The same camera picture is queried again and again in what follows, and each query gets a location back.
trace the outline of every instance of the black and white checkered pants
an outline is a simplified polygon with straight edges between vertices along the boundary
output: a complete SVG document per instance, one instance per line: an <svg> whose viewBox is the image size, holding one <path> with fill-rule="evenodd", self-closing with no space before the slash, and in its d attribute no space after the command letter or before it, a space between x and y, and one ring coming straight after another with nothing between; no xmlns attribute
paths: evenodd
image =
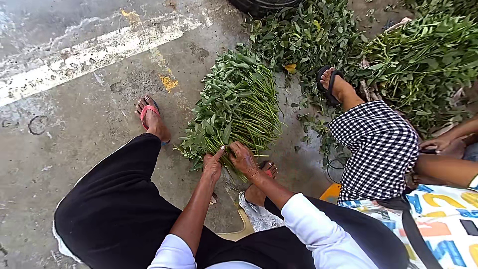
<svg viewBox="0 0 478 269"><path fill-rule="evenodd" d="M330 131L352 152L338 202L402 194L405 174L418 158L418 136L401 116L383 101L366 102L334 119Z"/></svg>

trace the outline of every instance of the wrist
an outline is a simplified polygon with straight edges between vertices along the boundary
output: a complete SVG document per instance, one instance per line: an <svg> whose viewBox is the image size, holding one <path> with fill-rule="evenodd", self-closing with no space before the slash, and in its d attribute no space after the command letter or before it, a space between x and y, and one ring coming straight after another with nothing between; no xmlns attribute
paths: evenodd
<svg viewBox="0 0 478 269"><path fill-rule="evenodd" d="M247 177L247 179L249 179L249 181L253 182L259 177L261 172L263 172L261 169L255 168L255 169L252 169L252 170L248 171L246 177Z"/></svg>

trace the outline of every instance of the black sandal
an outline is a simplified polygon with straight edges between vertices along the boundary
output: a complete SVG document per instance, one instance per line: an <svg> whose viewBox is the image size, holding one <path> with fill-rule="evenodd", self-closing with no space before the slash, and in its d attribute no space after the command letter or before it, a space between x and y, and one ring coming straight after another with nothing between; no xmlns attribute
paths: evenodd
<svg viewBox="0 0 478 269"><path fill-rule="evenodd" d="M322 75L325 73L325 71L327 71L328 69L330 69L330 65L324 65L320 70L319 72L317 73L317 88L319 88L319 90L321 90L321 92L325 95L326 99L327 99L327 105L329 106L336 106L336 105L339 105L340 102L335 98L335 96L332 95L332 88L334 86L334 82L335 82L335 76L336 75L339 75L341 78L344 78L344 74L342 74L342 72L338 71L338 70L334 70L332 71L332 74L330 75L330 81L329 81L329 87L328 89L326 89L322 83L320 83L320 80L322 79Z"/></svg>

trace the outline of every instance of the flip-flop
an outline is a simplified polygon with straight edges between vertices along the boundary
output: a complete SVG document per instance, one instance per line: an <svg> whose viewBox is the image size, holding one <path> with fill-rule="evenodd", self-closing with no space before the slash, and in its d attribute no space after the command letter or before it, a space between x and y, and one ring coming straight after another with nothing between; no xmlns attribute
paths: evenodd
<svg viewBox="0 0 478 269"><path fill-rule="evenodd" d="M322 75L325 73L325 71L327 71L328 69L330 69L330 65L324 65L322 68L320 68L320 70L317 72L317 88L319 88L319 90L322 91L322 93L325 95L325 97L327 98L327 104L329 106L336 106L336 105L339 105L340 102L335 98L335 96L332 95L332 88L334 86L334 81L335 81L335 75L339 75L340 77L344 77L344 75L342 74L342 72L338 71L338 70L334 70L332 71L332 74L330 75L330 81L329 81L329 87L328 89L326 89L322 83L320 83L320 80L322 79Z"/></svg>
<svg viewBox="0 0 478 269"><path fill-rule="evenodd" d="M141 111L141 115L140 115L141 124L143 124L143 127L144 127L146 130L148 130L148 126L144 123L144 120L143 120L143 119L144 119L144 117L146 116L146 112L147 112L148 110L152 110L154 113L158 114L158 116L161 117L161 115L159 114L159 106L158 106L158 104L156 103L155 100L153 100L153 102L154 102L154 106L155 106L155 107L152 106L152 105L145 105L145 106L143 107L143 110ZM167 145L170 141L171 141L171 139L169 139L169 141L167 141L167 142L161 142L161 145L162 145L162 146Z"/></svg>
<svg viewBox="0 0 478 269"><path fill-rule="evenodd" d="M263 161L263 162L261 163L261 165L259 166L259 169L262 170L262 169L264 168L264 166L266 166L266 164L267 164L268 162L272 162L272 161ZM265 172L269 177L271 177L271 178L274 177L274 176L272 175L272 172L271 172L269 169L265 170L264 172Z"/></svg>

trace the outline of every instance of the foot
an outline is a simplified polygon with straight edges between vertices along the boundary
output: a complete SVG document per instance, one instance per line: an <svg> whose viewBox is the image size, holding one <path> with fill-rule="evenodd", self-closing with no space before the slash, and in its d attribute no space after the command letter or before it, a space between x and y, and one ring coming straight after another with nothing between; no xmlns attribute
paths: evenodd
<svg viewBox="0 0 478 269"><path fill-rule="evenodd" d="M320 83L324 88L328 89L329 87L329 82L330 82L330 76L332 74L332 71L334 71L335 68L331 67L327 69L322 77L320 78ZM350 85L348 82L346 82L341 76L335 75L335 80L334 80L334 85L332 86L332 95L341 103L343 103L343 96L346 93L354 93L355 90Z"/></svg>
<svg viewBox="0 0 478 269"><path fill-rule="evenodd" d="M272 178L275 179L277 175L277 167L275 166L274 162L267 161L266 165L262 168L262 171L269 170L272 174ZM264 202L266 201L266 195L256 187L256 185L252 184L244 193L244 198L246 201L253 203L255 205L260 205L264 207Z"/></svg>
<svg viewBox="0 0 478 269"><path fill-rule="evenodd" d="M136 111L134 112L139 118L141 118L141 111L146 105L151 105L155 107L154 100L150 95L145 95L144 98L138 100L136 105ZM162 118L152 110L146 111L146 115L143 119L144 124L148 127L147 133L153 134L162 142L168 142L171 140L171 133L168 130L168 127L164 125Z"/></svg>

